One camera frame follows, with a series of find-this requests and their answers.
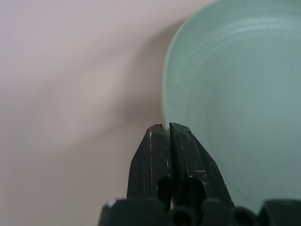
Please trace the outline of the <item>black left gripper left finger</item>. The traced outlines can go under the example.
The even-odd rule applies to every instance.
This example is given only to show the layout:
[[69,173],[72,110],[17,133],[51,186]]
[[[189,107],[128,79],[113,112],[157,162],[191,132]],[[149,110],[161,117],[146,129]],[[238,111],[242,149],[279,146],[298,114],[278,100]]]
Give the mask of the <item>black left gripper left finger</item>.
[[172,168],[167,135],[161,124],[146,130],[131,160],[127,198],[154,198],[170,210]]

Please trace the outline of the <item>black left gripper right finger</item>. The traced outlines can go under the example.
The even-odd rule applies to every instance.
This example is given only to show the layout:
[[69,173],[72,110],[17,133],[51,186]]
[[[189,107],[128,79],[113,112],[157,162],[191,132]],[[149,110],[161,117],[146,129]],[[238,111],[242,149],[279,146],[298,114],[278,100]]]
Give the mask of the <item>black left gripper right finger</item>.
[[169,126],[174,205],[200,209],[211,198],[234,207],[216,162],[191,130],[178,123]]

